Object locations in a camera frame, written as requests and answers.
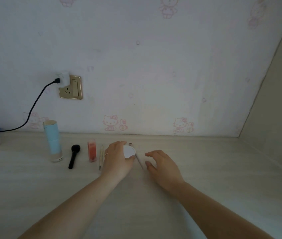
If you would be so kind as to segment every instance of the power cord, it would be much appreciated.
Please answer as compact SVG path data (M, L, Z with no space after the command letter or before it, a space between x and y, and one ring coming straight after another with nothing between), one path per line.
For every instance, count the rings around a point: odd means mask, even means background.
M33 108L35 107L37 101L39 100L40 96L42 95L42 93L45 91L45 89L46 89L49 85L52 85L52 84L55 84L55 83L56 83L56 84L60 83L60 78L55 79L54 81L52 81L51 83L47 84L47 85L43 88L43 90L40 92L38 98L36 99L35 103L33 104L32 108L30 109L28 118L27 118L27 120L26 120L26 122L25 122L24 124L22 124L22 125L21 125L20 127L18 127L18 128L14 128L14 129L10 129L10 130L4 130L4 131L0 131L0 132L9 132L9 131L17 130L17 129L23 127L24 125L26 125L27 122L29 121L31 112L32 112Z

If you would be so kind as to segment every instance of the person's left hand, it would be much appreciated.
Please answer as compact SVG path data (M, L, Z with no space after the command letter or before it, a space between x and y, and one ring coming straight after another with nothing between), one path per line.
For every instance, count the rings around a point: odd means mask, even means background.
M132 168L135 157L131 156L129 159L124 158L123 145L126 143L126 141L116 141L111 143L105 150L105 160L101 176L109 176L112 179L118 179L118 182L127 176Z

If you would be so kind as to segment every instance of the white round compact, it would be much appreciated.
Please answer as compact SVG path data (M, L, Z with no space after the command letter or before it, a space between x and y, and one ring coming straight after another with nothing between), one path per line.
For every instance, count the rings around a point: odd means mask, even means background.
M136 154L136 150L131 146L124 145L123 146L123 154L124 154L125 158L129 158L129 157Z

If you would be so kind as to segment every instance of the light blue cosmetic bottle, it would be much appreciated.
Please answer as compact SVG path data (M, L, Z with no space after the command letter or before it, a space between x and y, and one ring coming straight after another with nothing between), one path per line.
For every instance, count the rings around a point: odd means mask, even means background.
M62 160L62 150L59 143L59 130L57 122L48 120L43 122L43 129L45 131L48 144L50 147L50 160L51 162L59 162Z

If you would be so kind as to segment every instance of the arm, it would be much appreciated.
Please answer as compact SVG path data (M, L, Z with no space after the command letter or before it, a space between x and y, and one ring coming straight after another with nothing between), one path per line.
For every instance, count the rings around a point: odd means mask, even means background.
M214 238L272 238L252 223L220 203L193 188L183 177L173 160L163 151L145 154L153 157L157 168L146 161L153 179L187 210L208 239Z
M80 238L116 185L129 173L134 157L126 160L123 145L115 142L105 150L102 174L63 202L19 238Z

